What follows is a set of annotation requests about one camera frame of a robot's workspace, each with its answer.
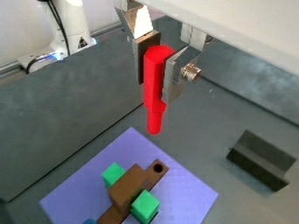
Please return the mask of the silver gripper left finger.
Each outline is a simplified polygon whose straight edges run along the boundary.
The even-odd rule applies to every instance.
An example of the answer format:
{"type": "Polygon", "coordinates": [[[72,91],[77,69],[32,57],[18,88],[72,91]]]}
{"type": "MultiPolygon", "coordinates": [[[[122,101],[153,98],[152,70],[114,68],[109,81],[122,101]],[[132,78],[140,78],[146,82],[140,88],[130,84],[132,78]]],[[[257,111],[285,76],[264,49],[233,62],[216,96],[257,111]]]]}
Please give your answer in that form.
{"type": "Polygon", "coordinates": [[[132,45],[134,76],[144,83],[144,54],[149,46],[158,46],[161,33],[154,30],[149,11],[136,0],[114,0],[114,10],[132,45]]]}

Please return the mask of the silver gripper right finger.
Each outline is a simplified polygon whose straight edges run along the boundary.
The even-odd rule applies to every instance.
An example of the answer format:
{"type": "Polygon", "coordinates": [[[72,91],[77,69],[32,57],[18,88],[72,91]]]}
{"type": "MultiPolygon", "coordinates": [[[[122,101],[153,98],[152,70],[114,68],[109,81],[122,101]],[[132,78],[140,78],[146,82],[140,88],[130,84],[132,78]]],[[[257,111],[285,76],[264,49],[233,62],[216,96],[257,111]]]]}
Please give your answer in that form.
{"type": "Polygon", "coordinates": [[[181,47],[164,62],[162,101],[170,103],[182,93],[185,82],[196,82],[201,77],[201,70],[196,62],[210,36],[188,24],[181,25],[181,47]]]}

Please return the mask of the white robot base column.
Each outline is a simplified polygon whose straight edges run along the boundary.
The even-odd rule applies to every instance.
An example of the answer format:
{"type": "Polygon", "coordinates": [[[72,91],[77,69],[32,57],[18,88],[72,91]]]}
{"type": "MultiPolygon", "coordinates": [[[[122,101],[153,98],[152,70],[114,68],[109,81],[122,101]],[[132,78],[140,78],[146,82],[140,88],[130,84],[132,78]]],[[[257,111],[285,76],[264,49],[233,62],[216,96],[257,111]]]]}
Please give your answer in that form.
{"type": "Polygon", "coordinates": [[[17,59],[26,74],[93,46],[82,0],[37,0],[49,19],[49,45],[17,59]]]}

